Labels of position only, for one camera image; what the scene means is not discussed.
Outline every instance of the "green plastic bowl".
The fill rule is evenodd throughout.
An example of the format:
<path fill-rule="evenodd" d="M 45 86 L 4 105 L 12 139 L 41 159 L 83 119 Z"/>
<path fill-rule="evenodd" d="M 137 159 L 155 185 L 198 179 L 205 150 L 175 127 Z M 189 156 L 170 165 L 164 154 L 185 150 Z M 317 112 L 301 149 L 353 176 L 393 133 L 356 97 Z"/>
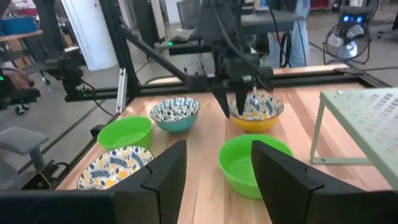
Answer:
<path fill-rule="evenodd" d="M 250 156 L 251 144 L 255 140 L 293 156 L 292 151 L 284 143 L 265 134 L 245 134 L 227 141 L 221 148 L 218 162 L 229 185 L 237 193 L 248 198 L 261 198 Z"/>
<path fill-rule="evenodd" d="M 98 135 L 98 143 L 106 151 L 125 146 L 152 145 L 152 122 L 143 116 L 130 116 L 110 123 Z"/>

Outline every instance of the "wooden tabletop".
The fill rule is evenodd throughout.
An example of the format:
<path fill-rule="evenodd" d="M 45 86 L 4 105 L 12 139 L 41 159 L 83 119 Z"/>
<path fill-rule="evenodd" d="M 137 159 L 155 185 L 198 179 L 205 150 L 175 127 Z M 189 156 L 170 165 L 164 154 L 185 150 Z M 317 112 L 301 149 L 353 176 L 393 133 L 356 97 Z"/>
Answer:
<path fill-rule="evenodd" d="M 296 68 L 289 73 L 308 70 L 325 70 L 333 67 Z M 317 116 L 319 95 L 324 90 L 364 88 L 360 84 L 278 88 L 274 96 L 284 102 L 285 110 L 280 121 L 268 133 L 290 146 L 294 157 L 309 163 L 310 144 Z M 264 203 L 238 195 L 225 181 L 218 165 L 218 153 L 229 139 L 244 134 L 231 120 L 225 118 L 211 93 L 189 94 L 201 103 L 198 120 L 187 133 L 173 135 L 159 129 L 153 122 L 154 143 L 150 151 L 156 157 L 179 139 L 187 140 L 187 179 L 178 223 L 271 223 Z M 149 116 L 150 109 L 158 102 L 173 96 L 152 96 L 135 99 L 120 118 L 133 115 Z M 76 189 L 82 170 L 104 149 L 95 144 L 67 178 L 58 186 L 60 190 Z M 317 153 L 321 156 L 364 156 L 361 150 L 325 110 Z M 362 189 L 389 189 L 390 186 L 373 166 L 315 166 L 336 178 Z"/>
<path fill-rule="evenodd" d="M 0 42 L 6 42 L 6 41 L 10 41 L 10 40 L 16 40 L 16 39 L 31 37 L 33 35 L 39 35 L 39 34 L 42 34 L 42 33 L 43 33 L 42 30 L 37 30 L 35 32 L 30 32 L 30 33 L 27 33 L 27 34 L 6 35 L 6 36 L 0 37 Z"/>

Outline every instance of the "person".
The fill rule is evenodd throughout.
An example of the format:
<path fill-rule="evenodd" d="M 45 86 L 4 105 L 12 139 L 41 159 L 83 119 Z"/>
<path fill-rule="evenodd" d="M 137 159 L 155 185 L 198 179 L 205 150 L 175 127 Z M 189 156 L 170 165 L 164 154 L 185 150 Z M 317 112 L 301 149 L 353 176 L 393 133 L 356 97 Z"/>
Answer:
<path fill-rule="evenodd" d="M 294 22 L 292 31 L 292 48 L 290 51 L 289 62 L 292 68 L 304 67 L 310 58 L 310 50 L 308 44 L 307 17 L 310 12 L 310 0 L 297 0 L 295 13 L 303 16 L 305 19 Z M 279 32 L 279 39 L 283 36 L 283 32 Z M 268 33 L 269 56 L 266 58 L 266 65 L 277 69 L 280 67 L 279 55 L 280 45 L 277 40 L 276 33 Z"/>

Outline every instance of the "fan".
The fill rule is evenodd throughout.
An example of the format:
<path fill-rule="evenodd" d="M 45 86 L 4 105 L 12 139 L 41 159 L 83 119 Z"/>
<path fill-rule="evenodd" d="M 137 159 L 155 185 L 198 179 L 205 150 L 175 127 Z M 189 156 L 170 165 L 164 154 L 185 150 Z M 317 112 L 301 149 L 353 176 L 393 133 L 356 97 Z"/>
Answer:
<path fill-rule="evenodd" d="M 368 31 L 369 13 L 371 8 L 341 7 L 338 25 L 334 26 L 323 43 L 323 62 L 354 61 L 365 64 L 370 56 L 371 38 Z M 368 55 L 365 61 L 354 60 L 366 50 Z M 325 53 L 334 57 L 326 63 Z"/>

